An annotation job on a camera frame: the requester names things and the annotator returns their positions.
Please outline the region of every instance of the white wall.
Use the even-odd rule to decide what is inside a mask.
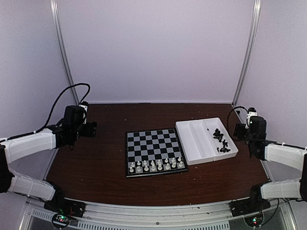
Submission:
[[[307,145],[307,1],[262,0],[258,34],[237,105],[255,107],[267,124],[267,139]],[[274,180],[301,173],[268,163]],[[295,204],[305,229],[307,205]]]
[[[231,102],[253,0],[61,0],[72,77],[90,102]]]
[[[49,0],[0,0],[0,137],[30,132],[46,121],[53,102],[67,87]],[[70,92],[59,101],[51,122],[57,122]],[[9,165],[42,179],[53,151]],[[0,228],[17,229],[24,197],[0,194]]]

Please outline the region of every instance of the plastic tray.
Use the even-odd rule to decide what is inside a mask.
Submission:
[[[213,138],[216,129],[224,134],[223,140],[228,142],[229,152],[219,152],[223,144]],[[211,161],[218,161],[236,156],[238,149],[230,138],[223,123],[219,118],[203,120],[178,121],[176,129],[182,144],[187,164],[201,164]]]

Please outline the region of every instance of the brown tabletop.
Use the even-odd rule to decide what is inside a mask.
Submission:
[[[47,180],[68,198],[115,205],[170,206],[243,198],[265,182],[261,162],[249,158],[244,142],[234,158],[191,165],[177,174],[126,178],[125,132],[175,127],[176,121],[219,117],[226,126],[229,104],[92,104],[88,121],[98,122],[95,138],[79,139],[73,151],[63,147]],[[230,129],[239,122],[230,117]]]

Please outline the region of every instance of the black square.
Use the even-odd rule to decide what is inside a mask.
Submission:
[[[128,162],[135,162],[135,158],[134,157],[128,157]]]
[[[168,153],[168,158],[173,158],[175,157],[175,154],[173,152]]]
[[[180,152],[179,147],[173,147],[174,152]]]
[[[155,154],[154,158],[155,158],[156,160],[162,159],[162,155],[161,155],[161,154]]]
[[[138,151],[135,151],[135,152],[134,152],[134,155],[135,155],[135,156],[140,156],[140,155],[141,155],[141,151],[139,151],[139,150],[138,150]]]
[[[162,149],[161,149],[161,153],[167,153],[167,149],[162,148]]]
[[[142,161],[148,161],[148,156],[142,156]]]

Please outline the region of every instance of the robotic arm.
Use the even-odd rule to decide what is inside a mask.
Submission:
[[[95,137],[96,122],[86,122],[88,103],[70,105],[58,125],[51,125],[38,133],[0,140],[0,193],[15,192],[52,201],[56,206],[64,200],[64,191],[55,184],[22,175],[8,164],[43,150],[74,146],[79,137]]]
[[[247,141],[250,157],[254,155],[262,161],[278,162],[302,172],[301,178],[253,186],[247,204],[250,210],[262,209],[273,198],[307,201],[307,148],[266,140],[266,120],[254,108],[249,108],[246,124],[236,124],[234,136]]]

